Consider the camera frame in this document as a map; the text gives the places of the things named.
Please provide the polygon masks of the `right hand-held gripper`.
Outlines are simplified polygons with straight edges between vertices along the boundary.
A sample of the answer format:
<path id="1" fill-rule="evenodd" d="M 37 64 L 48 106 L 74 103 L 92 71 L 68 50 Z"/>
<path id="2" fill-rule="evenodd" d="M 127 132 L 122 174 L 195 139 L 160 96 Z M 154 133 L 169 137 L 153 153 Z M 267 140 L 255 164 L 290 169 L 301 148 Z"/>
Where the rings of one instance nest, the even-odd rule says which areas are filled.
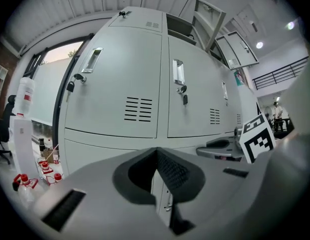
<path id="1" fill-rule="evenodd" d="M 212 159 L 215 157 L 237 159 L 245 156 L 247 162 L 253 164 L 259 154 L 275 148 L 273 132 L 265 115 L 262 113 L 245 122 L 240 128 L 236 128 L 234 135 L 241 150 L 236 148 L 209 148 L 228 147 L 234 144 L 232 136 L 220 137 L 208 141 L 206 143 L 207 147 L 198 147 L 196 149 L 197 155 Z"/>

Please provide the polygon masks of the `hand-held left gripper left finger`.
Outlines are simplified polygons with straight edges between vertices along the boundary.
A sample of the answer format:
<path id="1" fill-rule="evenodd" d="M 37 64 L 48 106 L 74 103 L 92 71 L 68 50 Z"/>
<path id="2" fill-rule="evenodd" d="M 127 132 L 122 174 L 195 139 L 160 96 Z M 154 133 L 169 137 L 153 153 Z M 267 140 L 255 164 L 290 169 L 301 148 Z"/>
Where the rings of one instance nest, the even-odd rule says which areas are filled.
<path id="1" fill-rule="evenodd" d="M 34 204 L 50 240 L 176 240 L 157 213 L 155 172 L 176 178 L 180 153 L 153 147 L 90 163 L 57 183 Z"/>

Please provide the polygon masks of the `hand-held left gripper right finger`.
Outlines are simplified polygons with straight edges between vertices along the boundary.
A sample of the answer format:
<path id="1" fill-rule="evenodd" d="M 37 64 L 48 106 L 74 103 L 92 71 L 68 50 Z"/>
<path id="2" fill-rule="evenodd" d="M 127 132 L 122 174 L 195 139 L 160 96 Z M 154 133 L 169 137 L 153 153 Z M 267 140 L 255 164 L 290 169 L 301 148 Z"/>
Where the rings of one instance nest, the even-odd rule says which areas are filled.
<path id="1" fill-rule="evenodd" d="M 257 239 L 277 223 L 272 152 L 249 165 L 158 148 L 157 163 L 173 195 L 158 240 Z"/>

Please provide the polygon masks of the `grey metal locker cabinet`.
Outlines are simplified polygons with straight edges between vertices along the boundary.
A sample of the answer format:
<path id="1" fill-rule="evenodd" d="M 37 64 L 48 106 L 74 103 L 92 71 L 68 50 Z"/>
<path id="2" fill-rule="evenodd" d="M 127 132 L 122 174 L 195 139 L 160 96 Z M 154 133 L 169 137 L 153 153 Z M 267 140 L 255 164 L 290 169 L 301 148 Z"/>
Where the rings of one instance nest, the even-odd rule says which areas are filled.
<path id="1" fill-rule="evenodd" d="M 94 162 L 148 148 L 196 149 L 239 126 L 234 73 L 189 41 L 171 36 L 166 14 L 127 7 L 103 26 L 73 71 L 87 77 L 62 102 L 61 160 L 67 176 Z M 188 104 L 177 89 L 187 86 Z M 156 210 L 173 195 L 152 178 Z"/>

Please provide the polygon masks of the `black keys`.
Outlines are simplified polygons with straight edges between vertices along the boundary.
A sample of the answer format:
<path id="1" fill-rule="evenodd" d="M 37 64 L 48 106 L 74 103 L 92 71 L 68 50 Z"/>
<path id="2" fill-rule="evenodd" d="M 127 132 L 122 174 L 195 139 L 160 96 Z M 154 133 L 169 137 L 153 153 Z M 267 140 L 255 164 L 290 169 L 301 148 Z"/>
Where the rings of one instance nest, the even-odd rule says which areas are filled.
<path id="1" fill-rule="evenodd" d="M 72 77 L 71 77 L 71 80 L 69 81 L 69 83 L 67 84 L 67 97 L 66 97 L 66 102 L 69 101 L 69 98 L 71 96 L 71 94 L 73 93 L 74 91 L 74 88 L 75 88 L 75 81 L 80 81 L 80 83 L 84 84 L 86 81 L 87 81 L 87 77 L 86 76 L 83 76 L 79 73 L 76 73 L 74 74 Z"/>
<path id="2" fill-rule="evenodd" d="M 186 94 L 186 91 L 187 91 L 186 85 L 183 85 L 182 87 L 179 87 L 177 89 L 178 94 L 182 96 L 182 101 L 183 101 L 184 106 L 188 104 L 188 96 Z"/>

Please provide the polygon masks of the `open grey locker door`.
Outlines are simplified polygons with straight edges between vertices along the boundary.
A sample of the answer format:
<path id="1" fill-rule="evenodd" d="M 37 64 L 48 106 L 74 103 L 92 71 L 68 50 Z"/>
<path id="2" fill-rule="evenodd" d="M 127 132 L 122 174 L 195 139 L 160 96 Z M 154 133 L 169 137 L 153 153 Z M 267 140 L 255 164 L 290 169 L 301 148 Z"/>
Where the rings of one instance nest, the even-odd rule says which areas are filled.
<path id="1" fill-rule="evenodd" d="M 196 0 L 192 28 L 201 47 L 209 52 L 222 26 L 226 12 L 204 1 Z"/>
<path id="2" fill-rule="evenodd" d="M 253 66 L 259 63 L 253 50 L 237 31 L 218 37 L 215 41 L 230 70 Z"/>

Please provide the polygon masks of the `clear water jug red cap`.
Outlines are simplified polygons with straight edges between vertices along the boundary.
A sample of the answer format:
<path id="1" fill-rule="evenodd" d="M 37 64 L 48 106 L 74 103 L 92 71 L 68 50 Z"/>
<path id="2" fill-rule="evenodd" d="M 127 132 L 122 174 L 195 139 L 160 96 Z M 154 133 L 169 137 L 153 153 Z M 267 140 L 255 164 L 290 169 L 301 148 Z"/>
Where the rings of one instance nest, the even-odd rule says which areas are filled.
<path id="1" fill-rule="evenodd" d="M 45 190 L 37 178 L 29 178 L 27 174 L 18 174 L 13 181 L 21 204 L 29 209 L 44 194 Z"/>
<path id="2" fill-rule="evenodd" d="M 54 170 L 50 167 L 49 163 L 46 160 L 39 161 L 39 174 L 41 178 L 50 176 Z"/>
<path id="3" fill-rule="evenodd" d="M 53 186 L 62 180 L 60 173 L 55 173 L 53 176 L 47 176 L 47 182 L 49 186 Z"/>

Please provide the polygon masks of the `teal packet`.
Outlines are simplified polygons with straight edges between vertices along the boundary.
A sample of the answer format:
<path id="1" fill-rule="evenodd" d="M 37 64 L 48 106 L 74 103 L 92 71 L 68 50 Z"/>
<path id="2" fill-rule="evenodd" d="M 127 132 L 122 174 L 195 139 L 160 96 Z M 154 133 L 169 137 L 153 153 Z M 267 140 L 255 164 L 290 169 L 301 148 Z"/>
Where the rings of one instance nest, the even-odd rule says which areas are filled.
<path id="1" fill-rule="evenodd" d="M 234 76 L 235 76 L 235 80 L 236 80 L 236 84 L 237 86 L 242 86 L 245 85 L 245 81 L 243 80 L 242 75 L 240 74 L 240 71 L 235 71 L 234 72 Z"/>

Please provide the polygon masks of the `brown cardboard box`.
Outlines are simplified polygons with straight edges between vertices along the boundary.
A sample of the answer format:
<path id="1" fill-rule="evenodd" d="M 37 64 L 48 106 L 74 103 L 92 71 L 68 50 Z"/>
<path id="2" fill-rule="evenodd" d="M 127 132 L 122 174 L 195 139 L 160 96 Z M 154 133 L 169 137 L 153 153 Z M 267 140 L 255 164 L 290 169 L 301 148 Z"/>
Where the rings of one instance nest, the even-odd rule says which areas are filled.
<path id="1" fill-rule="evenodd" d="M 53 157 L 53 150 L 50 148 L 46 148 L 43 151 L 43 155 L 45 160 L 49 163 L 49 164 L 53 164 L 54 163 L 54 157 Z"/>

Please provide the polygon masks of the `black metal railing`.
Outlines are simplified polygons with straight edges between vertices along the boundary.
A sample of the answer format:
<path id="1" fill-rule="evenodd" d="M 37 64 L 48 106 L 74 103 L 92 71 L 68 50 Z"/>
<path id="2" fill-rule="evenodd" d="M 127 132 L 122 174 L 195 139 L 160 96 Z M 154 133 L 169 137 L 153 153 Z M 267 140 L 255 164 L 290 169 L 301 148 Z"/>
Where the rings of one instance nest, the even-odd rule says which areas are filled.
<path id="1" fill-rule="evenodd" d="M 306 56 L 286 66 L 254 78 L 252 81 L 255 89 L 263 89 L 298 77 L 306 66 L 308 58 L 309 57 Z"/>

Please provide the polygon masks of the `white water dispenser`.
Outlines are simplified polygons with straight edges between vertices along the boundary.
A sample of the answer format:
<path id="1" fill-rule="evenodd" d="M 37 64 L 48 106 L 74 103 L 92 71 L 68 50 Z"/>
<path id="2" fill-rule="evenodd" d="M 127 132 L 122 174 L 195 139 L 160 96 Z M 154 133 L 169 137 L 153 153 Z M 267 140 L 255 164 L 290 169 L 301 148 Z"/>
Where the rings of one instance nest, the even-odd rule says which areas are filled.
<path id="1" fill-rule="evenodd" d="M 17 173 L 30 178 L 39 175 L 32 146 L 32 122 L 20 115 L 11 116 L 11 140 L 15 151 L 13 159 Z"/>

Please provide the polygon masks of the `black office chair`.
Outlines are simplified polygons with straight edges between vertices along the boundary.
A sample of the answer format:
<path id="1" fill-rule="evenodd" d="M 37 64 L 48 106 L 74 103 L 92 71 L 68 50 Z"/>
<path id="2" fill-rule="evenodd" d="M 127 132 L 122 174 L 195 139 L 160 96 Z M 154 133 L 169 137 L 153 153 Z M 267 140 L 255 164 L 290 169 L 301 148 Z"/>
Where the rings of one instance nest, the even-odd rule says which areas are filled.
<path id="1" fill-rule="evenodd" d="M 3 117 L 0 118 L 0 157 L 5 159 L 8 165 L 11 164 L 8 157 L 5 154 L 12 156 L 12 152 L 9 149 L 5 149 L 3 143 L 7 143 L 10 139 L 9 127 L 10 127 L 10 117 L 13 114 L 13 108 L 15 105 L 16 95 L 10 95 L 8 97 L 8 103 L 5 106 Z"/>

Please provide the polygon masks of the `clear dispenser bottle red label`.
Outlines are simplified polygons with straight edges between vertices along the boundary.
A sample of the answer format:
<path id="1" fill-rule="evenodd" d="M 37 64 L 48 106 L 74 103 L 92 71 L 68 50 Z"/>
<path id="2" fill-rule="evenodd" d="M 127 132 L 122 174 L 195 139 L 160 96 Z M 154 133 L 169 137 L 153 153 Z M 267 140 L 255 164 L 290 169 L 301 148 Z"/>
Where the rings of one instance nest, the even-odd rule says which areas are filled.
<path id="1" fill-rule="evenodd" d="M 32 98 L 35 91 L 35 82 L 29 77 L 20 80 L 13 113 L 27 117 L 32 106 Z"/>

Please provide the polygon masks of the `black window frame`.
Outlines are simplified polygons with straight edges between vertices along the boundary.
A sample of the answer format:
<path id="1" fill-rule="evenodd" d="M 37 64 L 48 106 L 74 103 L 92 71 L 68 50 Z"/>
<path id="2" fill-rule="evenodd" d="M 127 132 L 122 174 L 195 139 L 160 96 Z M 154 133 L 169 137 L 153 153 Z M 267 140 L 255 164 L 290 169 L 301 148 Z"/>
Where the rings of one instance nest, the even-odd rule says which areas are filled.
<path id="1" fill-rule="evenodd" d="M 79 56 L 81 55 L 83 49 L 87 46 L 87 44 L 90 42 L 90 40 L 94 37 L 94 33 L 90 33 L 86 36 L 80 36 L 77 38 L 72 38 L 67 41 L 60 42 L 56 45 L 53 45 L 51 47 L 46 47 L 41 52 L 36 53 L 32 56 L 30 62 L 27 65 L 27 68 L 23 74 L 23 77 L 29 77 L 31 79 L 34 79 L 34 75 L 40 65 L 40 63 L 43 62 L 45 56 L 48 54 L 48 52 L 59 49 L 62 46 L 71 45 L 77 42 L 82 42 L 82 44 L 79 46 L 78 50 L 75 52 L 74 56 L 71 58 L 69 65 L 67 66 L 65 73 L 62 77 L 61 83 L 58 87 L 57 97 L 54 103 L 54 110 L 53 110 L 53 120 L 52 120 L 52 140 L 53 144 L 58 144 L 58 123 L 60 118 L 60 110 L 61 110 L 61 103 L 62 103 L 62 97 L 66 90 L 66 84 L 69 80 L 70 73 L 72 72 L 76 62 L 79 59 Z"/>

